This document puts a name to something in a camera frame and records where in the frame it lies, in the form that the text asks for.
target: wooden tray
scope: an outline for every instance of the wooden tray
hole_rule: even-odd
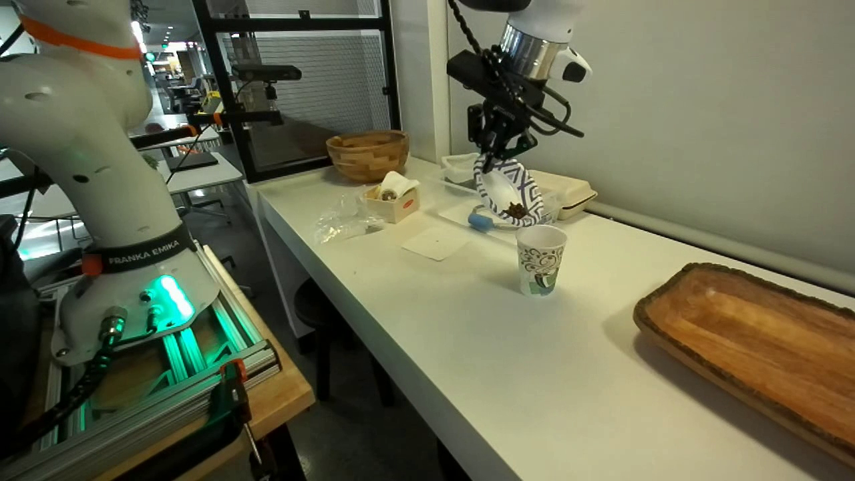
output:
[[[715,264],[635,304],[665,353],[855,466],[855,316]]]

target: white table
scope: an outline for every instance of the white table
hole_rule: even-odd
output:
[[[180,138],[150,145],[150,148],[144,148],[144,149],[171,149],[171,148],[188,148],[188,145],[194,145],[194,148],[219,145],[219,134],[217,134],[217,129],[211,126],[211,129],[203,129],[196,136],[180,136]]]
[[[175,193],[206,189],[217,185],[235,185],[242,178],[242,174],[226,158],[222,158],[222,152],[211,152],[211,156],[217,158],[214,165],[175,172],[168,182],[168,193],[175,194]]]
[[[851,296],[581,214],[564,228],[557,296],[534,303],[516,288],[513,247],[432,216],[454,194],[426,162],[408,174],[421,178],[421,210],[374,236],[317,240],[317,220],[351,194],[325,172],[253,185],[255,210],[270,253],[285,247],[305,264],[473,478],[855,478],[632,324],[632,304],[687,263],[842,308]],[[401,249],[437,231],[466,247],[442,263]]]
[[[162,182],[168,178],[168,193],[180,194],[188,189],[235,185],[242,178],[242,174],[226,158],[222,158],[222,152],[211,152],[211,156],[217,158],[214,165],[175,172],[171,178],[168,178],[168,165],[160,162],[156,172],[160,172]],[[24,201],[25,201],[25,193],[3,201],[0,214],[20,214]],[[75,205],[56,185],[50,185],[46,193],[35,193],[29,214],[31,214],[31,220],[59,220],[59,216],[71,216]]]

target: table leg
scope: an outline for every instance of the table leg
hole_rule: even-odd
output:
[[[442,481],[470,481],[470,476],[457,466],[442,442],[434,442],[434,454]]]
[[[381,407],[396,407],[393,380],[390,380],[390,373],[377,363],[374,355],[371,355],[371,371],[374,371],[374,383],[377,383]]]
[[[317,353],[314,353],[314,395],[317,395],[317,400],[329,400],[329,355],[330,355],[330,339],[325,331],[317,331]]]
[[[266,466],[273,467],[262,478],[305,481],[305,474],[301,474],[301,466],[299,466],[297,447],[294,447],[294,439],[289,434],[289,426],[273,430],[262,442],[262,458],[270,460]]]

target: wall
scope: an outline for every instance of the wall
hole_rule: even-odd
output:
[[[445,3],[393,0],[401,129],[410,156],[449,152]]]
[[[855,272],[851,23],[850,0],[587,3],[573,49],[596,74],[552,84],[587,138],[545,138],[525,162],[584,177],[607,204]],[[476,31],[494,43],[498,22]],[[466,148],[462,110],[450,92],[450,149]]]
[[[330,130],[388,129],[378,31],[255,31],[262,65],[294,65],[297,84],[275,84],[275,108]]]

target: black cable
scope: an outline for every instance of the black cable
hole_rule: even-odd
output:
[[[557,121],[555,116],[549,116],[548,110],[534,110],[534,108],[529,108],[529,112],[536,118],[536,121],[541,121],[538,116],[549,116],[548,121],[541,121],[541,122],[548,122],[552,130],[548,130],[548,136],[555,136],[557,130],[564,130],[564,129],[569,129],[565,122],[569,122],[569,116],[571,116],[571,108],[569,108],[569,101],[564,98],[564,96],[557,96],[552,88],[548,88],[548,86],[541,86],[541,94],[545,96],[549,96],[555,105],[561,105],[564,108],[564,118]]]
[[[24,35],[24,23],[17,23],[0,46],[0,57]]]
[[[203,134],[211,129],[214,122],[209,122],[203,130],[194,134],[188,149],[178,158],[178,162],[172,168],[168,168],[166,185],[175,177],[175,172],[180,172],[180,165],[187,162],[187,158],[191,156],[191,149],[196,148],[196,141],[203,138]]]
[[[66,391],[59,404],[40,415],[36,419],[25,422],[8,447],[0,448],[0,460],[24,454],[35,442],[40,442],[46,434],[50,434],[59,422],[64,422],[86,398],[95,392],[95,387],[103,383],[107,368],[111,363],[111,353],[118,341],[124,333],[124,313],[111,311],[99,331],[100,347],[95,355],[86,363],[82,376],[75,383],[71,391]]]
[[[20,225],[17,225],[15,244],[13,244],[15,252],[17,252],[20,240],[24,240],[29,209],[31,209],[31,201],[35,201],[35,186],[36,186],[36,168],[31,172],[31,185],[29,185],[29,193],[25,193],[25,201],[24,201]]]
[[[180,165],[187,162],[187,158],[191,156],[191,149],[196,148],[196,141],[203,138],[203,134],[211,129],[214,122],[209,122],[203,130],[194,134],[194,138],[188,141],[187,152],[178,158],[178,162],[172,168],[168,168],[166,185],[175,177],[175,172],[180,172]]]
[[[457,0],[449,0],[449,9],[450,9],[450,14],[454,14],[454,18],[457,18],[457,23],[460,23],[460,29],[462,29],[462,35],[465,35],[465,39],[470,43],[470,49],[473,49],[476,54],[480,54],[480,46],[478,46],[478,39],[476,39],[470,23],[462,18]]]

